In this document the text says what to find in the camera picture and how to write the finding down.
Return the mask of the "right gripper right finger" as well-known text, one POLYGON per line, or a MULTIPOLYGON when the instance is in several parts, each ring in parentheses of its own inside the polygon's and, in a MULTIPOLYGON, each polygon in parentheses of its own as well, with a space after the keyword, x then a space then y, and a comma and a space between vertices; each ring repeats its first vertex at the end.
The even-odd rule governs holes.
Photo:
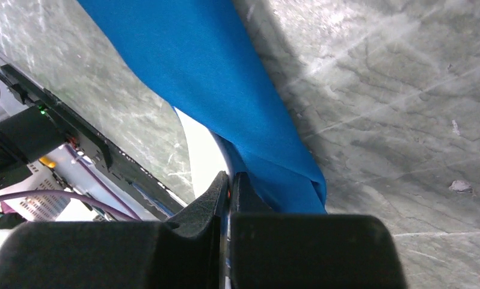
POLYGON ((393 238, 374 216, 277 213, 244 172, 230 200, 233 288, 407 288, 393 238))

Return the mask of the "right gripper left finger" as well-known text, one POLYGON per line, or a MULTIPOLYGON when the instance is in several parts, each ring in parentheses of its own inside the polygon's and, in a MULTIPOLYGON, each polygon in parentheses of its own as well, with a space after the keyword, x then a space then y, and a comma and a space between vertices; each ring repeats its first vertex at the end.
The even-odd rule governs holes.
POLYGON ((228 181, 163 222, 24 223, 0 248, 0 288, 219 288, 228 181))

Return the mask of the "white plastic utensil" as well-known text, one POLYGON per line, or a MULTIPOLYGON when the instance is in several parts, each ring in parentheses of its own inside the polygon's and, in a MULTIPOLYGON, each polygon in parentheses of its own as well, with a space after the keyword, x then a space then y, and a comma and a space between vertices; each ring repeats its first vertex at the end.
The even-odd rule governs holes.
POLYGON ((199 198, 219 172, 230 175, 229 158, 220 139, 207 127, 175 108, 185 134, 194 196, 199 198))

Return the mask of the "blue cloth napkin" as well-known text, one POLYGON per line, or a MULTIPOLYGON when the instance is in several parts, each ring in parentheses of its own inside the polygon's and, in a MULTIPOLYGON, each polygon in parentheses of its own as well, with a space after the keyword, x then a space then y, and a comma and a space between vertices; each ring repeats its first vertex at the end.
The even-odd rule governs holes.
POLYGON ((231 1, 81 1, 140 81, 226 142, 281 213, 325 213, 326 181, 231 1))

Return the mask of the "white perforated device in background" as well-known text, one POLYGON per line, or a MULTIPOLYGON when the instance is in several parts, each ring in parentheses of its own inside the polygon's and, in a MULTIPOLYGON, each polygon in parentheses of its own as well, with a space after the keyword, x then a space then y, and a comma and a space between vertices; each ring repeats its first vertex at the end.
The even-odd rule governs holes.
MULTIPOLYGON (((39 162, 26 166, 31 176, 17 184, 0 189, 0 196, 31 190, 62 190, 52 171, 39 162)), ((70 203, 64 196, 30 195, 4 201, 11 209, 30 222, 55 221, 70 203)))

